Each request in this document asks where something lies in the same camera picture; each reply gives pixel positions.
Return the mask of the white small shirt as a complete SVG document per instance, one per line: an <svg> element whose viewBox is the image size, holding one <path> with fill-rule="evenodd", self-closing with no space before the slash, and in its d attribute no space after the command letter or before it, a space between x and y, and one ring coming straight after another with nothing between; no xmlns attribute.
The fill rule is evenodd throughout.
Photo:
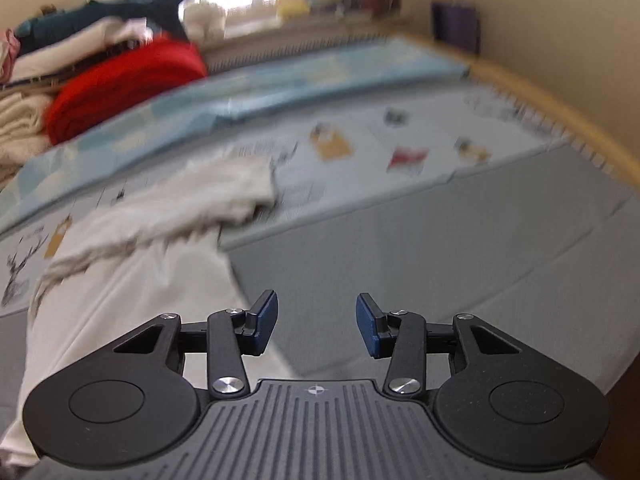
<svg viewBox="0 0 640 480"><path fill-rule="evenodd" d="M276 198L269 157L215 156L74 224L30 300L17 403L53 373L157 315L196 322L247 308L219 248L220 229L250 220Z"/></svg>

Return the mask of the white folded clothes stack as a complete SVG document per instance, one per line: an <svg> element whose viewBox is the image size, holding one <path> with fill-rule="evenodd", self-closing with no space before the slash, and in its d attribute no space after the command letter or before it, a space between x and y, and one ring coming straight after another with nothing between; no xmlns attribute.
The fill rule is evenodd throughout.
<svg viewBox="0 0 640 480"><path fill-rule="evenodd" d="M101 18L72 36L20 56L13 65L9 84L57 73L91 55L104 52L127 41L144 44L152 38L145 18L123 21L120 18Z"/></svg>

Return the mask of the grey printed bed sheet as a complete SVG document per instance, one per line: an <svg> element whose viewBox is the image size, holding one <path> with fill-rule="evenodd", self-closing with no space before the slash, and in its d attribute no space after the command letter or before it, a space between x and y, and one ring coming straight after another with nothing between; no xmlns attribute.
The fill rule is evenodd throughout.
<svg viewBox="0 0 640 480"><path fill-rule="evenodd" d="M363 91L223 128L1 229L1 446L29 452L17 403L27 311L67 231L194 160L270 158L277 198L219 248L278 322L262 378L381 379L363 292L428 322L468 312L610 390L639 353L639 196L564 128L466 80Z"/></svg>

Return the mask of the cream folded towels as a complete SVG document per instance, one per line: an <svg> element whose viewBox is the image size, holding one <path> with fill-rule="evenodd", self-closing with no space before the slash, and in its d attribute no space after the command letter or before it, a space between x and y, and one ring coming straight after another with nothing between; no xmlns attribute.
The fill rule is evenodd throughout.
<svg viewBox="0 0 640 480"><path fill-rule="evenodd" d="M53 99L45 94L14 93L1 99L0 186L5 188L34 157L50 150L44 118Z"/></svg>

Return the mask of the red folded cloth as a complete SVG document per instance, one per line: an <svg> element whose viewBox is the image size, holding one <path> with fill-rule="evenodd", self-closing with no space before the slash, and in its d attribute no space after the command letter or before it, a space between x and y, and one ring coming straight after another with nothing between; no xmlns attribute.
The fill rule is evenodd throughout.
<svg viewBox="0 0 640 480"><path fill-rule="evenodd" d="M44 130L51 144L62 144L131 107L206 76L197 47L161 36L73 78L49 107Z"/></svg>

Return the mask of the light blue quilt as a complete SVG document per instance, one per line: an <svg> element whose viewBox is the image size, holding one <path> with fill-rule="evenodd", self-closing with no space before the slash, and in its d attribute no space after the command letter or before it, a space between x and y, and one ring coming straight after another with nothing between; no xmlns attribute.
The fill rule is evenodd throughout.
<svg viewBox="0 0 640 480"><path fill-rule="evenodd" d="M460 80L468 64L385 39L239 68L127 110L28 162L1 193L1 229L175 146L258 117L363 91Z"/></svg>

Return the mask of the dark teal folded cloth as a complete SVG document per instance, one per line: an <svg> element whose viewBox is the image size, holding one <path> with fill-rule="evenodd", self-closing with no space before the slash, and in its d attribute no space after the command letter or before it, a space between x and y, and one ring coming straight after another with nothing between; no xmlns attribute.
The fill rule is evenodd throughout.
<svg viewBox="0 0 640 480"><path fill-rule="evenodd" d="M183 1L89 0L73 11L30 18L14 28L13 35L21 44L21 55L25 55L65 40L104 18L118 18L122 22L145 18L171 37L186 40L186 32L178 14Z"/></svg>

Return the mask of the wooden bed frame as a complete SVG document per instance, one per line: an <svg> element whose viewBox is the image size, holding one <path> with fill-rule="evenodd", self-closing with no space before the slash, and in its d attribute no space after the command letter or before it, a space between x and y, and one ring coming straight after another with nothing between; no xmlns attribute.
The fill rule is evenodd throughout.
<svg viewBox="0 0 640 480"><path fill-rule="evenodd" d="M638 157L615 141L602 128L548 91L499 64L464 53L460 49L448 47L446 44L440 44L412 32L393 32L393 36L420 44L421 47L444 58L465 64L473 79L483 84L490 84L507 96L513 96L519 103L536 110L544 119L550 119L563 127L563 132L570 137L574 149L592 162L593 166L610 177L621 180L636 190L639 189Z"/></svg>

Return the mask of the dark purple object on wall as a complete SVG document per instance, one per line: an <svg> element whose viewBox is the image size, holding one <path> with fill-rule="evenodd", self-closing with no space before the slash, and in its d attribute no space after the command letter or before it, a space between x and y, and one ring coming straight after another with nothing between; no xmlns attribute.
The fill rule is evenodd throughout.
<svg viewBox="0 0 640 480"><path fill-rule="evenodd" d="M480 14L476 6L455 1L434 1L432 29L436 41L468 53L480 53Z"/></svg>

